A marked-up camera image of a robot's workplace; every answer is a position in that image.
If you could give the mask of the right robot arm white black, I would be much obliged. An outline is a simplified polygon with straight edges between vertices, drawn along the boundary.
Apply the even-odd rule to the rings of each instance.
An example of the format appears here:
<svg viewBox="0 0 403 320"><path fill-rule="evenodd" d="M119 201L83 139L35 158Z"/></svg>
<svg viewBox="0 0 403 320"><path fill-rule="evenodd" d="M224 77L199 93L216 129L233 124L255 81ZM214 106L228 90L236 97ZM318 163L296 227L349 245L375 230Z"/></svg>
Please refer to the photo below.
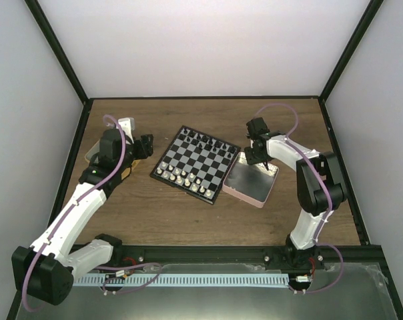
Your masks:
<svg viewBox="0 0 403 320"><path fill-rule="evenodd" d="M338 158L333 152L308 149L288 135L270 131L261 117L248 121L246 127L250 146L244 153L249 165L267 165L277 159L296 173L301 212L286 238L284 259L289 267L298 269L314 254L330 215L348 198Z"/></svg>

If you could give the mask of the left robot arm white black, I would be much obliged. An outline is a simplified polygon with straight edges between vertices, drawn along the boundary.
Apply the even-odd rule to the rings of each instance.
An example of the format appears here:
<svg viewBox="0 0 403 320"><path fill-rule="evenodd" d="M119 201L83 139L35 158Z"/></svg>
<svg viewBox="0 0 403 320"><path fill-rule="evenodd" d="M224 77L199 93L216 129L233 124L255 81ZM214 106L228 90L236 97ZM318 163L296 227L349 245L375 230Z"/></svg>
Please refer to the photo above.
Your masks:
<svg viewBox="0 0 403 320"><path fill-rule="evenodd" d="M108 129L96 145L60 214L29 247L19 246L12 254L16 288L28 311L33 310L29 297L58 305L75 280L101 265L117 269L123 264L122 241L105 233L76 251L71 248L93 214L130 176L133 163L152 156L153 135L134 139L129 132Z"/></svg>

